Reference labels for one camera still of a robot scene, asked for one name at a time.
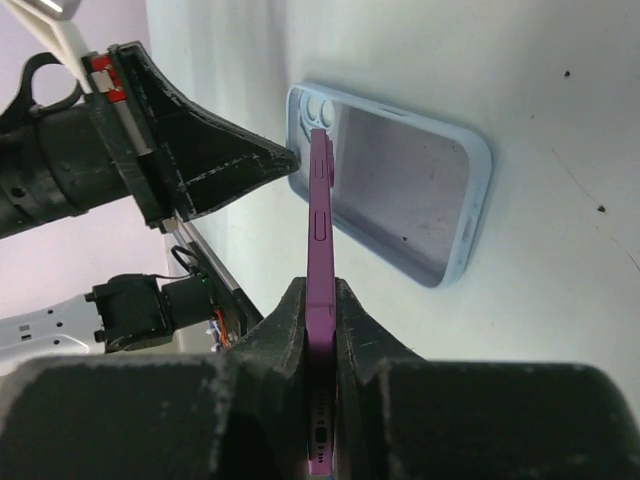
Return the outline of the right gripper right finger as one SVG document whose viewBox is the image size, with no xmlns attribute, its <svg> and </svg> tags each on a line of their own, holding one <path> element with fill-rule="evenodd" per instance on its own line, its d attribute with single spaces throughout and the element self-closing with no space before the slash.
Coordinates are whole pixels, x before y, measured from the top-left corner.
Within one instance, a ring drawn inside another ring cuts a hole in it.
<svg viewBox="0 0 640 480">
<path fill-rule="evenodd" d="M 426 360 L 338 280 L 341 479 L 635 479 L 639 429 L 602 371 Z"/>
</svg>

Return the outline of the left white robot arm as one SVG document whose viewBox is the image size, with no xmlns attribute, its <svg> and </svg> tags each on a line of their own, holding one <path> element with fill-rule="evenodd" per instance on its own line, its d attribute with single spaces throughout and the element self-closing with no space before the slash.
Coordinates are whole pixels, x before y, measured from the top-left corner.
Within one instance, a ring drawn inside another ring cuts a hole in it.
<svg viewBox="0 0 640 480">
<path fill-rule="evenodd" d="M 40 106 L 24 65 L 1 117 L 1 234 L 10 237 L 130 197 L 145 224 L 174 234 L 177 277 L 122 274 L 57 305 L 1 324 L 1 370 L 38 357 L 135 351 L 215 322 L 246 334 L 261 314 L 192 221 L 298 171 L 287 148 L 208 112 L 177 90 L 137 43 L 81 60 L 87 89 Z"/>
</svg>

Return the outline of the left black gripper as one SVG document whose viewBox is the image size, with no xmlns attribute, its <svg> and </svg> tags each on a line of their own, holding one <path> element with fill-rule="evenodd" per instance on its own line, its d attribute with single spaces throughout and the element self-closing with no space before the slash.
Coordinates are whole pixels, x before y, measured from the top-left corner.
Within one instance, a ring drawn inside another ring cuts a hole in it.
<svg viewBox="0 0 640 480">
<path fill-rule="evenodd" d="M 160 71 L 139 42 L 85 56 L 79 85 L 43 106 L 35 73 L 59 60 L 24 64 L 1 115 L 1 235 L 131 197 L 150 228 L 194 220 L 299 170 L 286 147 L 213 114 Z"/>
</svg>

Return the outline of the light blue phone case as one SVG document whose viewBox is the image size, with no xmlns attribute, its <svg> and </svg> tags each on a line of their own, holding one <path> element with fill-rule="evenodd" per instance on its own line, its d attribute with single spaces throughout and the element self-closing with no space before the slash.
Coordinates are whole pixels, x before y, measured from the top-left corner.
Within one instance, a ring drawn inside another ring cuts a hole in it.
<svg viewBox="0 0 640 480">
<path fill-rule="evenodd" d="M 313 83 L 286 100 L 286 145 L 301 161 L 289 185 L 309 196 L 311 132 L 333 143 L 333 222 L 426 288 L 464 274 L 489 188 L 485 140 L 466 128 Z"/>
</svg>

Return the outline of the dark phone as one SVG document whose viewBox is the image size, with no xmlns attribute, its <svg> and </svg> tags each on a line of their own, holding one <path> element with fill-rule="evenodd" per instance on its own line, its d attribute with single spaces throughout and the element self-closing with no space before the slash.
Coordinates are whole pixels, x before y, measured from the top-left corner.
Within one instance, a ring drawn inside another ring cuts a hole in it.
<svg viewBox="0 0 640 480">
<path fill-rule="evenodd" d="M 311 130 L 309 222 L 305 300 L 308 471 L 333 471 L 336 401 L 336 290 L 331 188 L 333 144 L 326 131 Z"/>
</svg>

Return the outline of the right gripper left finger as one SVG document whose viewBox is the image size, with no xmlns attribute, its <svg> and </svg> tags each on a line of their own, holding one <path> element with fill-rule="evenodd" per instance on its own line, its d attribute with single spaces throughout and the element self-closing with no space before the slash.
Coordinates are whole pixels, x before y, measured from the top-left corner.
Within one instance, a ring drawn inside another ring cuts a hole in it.
<svg viewBox="0 0 640 480">
<path fill-rule="evenodd" d="M 1 390 L 5 479 L 301 479 L 302 278 L 221 353 L 39 358 Z"/>
</svg>

